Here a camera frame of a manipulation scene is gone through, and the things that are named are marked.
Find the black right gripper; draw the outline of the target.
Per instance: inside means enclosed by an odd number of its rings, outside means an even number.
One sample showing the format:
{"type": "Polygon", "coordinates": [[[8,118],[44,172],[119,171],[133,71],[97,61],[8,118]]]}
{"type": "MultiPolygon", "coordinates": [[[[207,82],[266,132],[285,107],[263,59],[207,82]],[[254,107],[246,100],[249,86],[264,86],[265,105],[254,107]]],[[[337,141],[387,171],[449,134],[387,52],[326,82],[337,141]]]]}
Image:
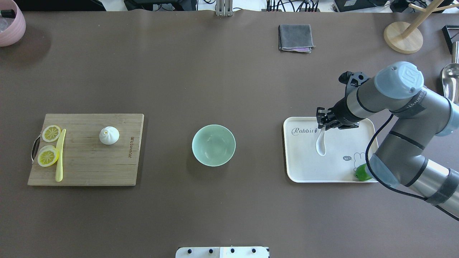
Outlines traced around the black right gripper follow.
{"type": "Polygon", "coordinates": [[[336,105],[327,109],[317,107],[316,119],[318,129],[329,130],[331,128],[353,129],[359,127],[360,118],[354,116],[349,110],[346,98],[339,100],[336,105]]]}

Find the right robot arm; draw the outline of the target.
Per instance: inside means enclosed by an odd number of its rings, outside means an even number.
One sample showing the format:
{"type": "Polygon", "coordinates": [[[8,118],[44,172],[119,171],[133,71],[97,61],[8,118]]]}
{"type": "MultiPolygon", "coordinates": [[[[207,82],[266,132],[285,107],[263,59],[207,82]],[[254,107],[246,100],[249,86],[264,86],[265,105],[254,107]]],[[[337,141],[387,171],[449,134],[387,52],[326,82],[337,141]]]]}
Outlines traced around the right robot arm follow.
{"type": "Polygon", "coordinates": [[[338,80],[345,95],[331,108],[317,108],[318,128],[354,129],[388,110],[381,128],[397,120],[372,155],[366,149],[364,171],[385,188],[458,220],[458,172],[423,155],[433,137],[458,129],[458,105],[426,88],[422,72],[410,62],[395,62],[373,77],[347,71],[338,80]]]}

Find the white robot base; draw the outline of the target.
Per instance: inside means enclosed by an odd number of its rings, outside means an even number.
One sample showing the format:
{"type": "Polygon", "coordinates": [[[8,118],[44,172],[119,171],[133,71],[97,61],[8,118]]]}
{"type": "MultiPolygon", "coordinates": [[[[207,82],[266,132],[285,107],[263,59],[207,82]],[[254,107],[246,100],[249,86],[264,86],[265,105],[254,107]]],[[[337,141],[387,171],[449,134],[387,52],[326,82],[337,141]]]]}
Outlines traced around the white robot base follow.
{"type": "Polygon", "coordinates": [[[268,247],[229,246],[229,247],[182,247],[178,248],[176,258],[269,258],[268,247]]]}

